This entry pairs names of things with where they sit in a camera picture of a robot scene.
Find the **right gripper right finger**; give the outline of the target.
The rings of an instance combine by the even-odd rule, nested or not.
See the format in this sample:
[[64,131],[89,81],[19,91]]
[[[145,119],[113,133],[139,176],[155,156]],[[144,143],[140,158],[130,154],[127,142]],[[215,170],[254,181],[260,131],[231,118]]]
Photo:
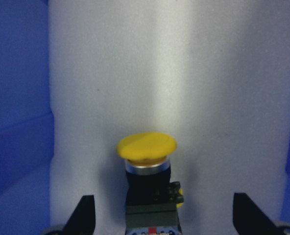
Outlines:
[[239,235],[279,235],[280,231],[246,193],[234,193],[233,225]]

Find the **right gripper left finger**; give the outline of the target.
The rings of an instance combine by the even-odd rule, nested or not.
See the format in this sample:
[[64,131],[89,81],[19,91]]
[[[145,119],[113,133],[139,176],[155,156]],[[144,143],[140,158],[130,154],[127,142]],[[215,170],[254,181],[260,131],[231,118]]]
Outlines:
[[62,235],[93,235],[96,228],[95,198],[83,195],[62,229]]

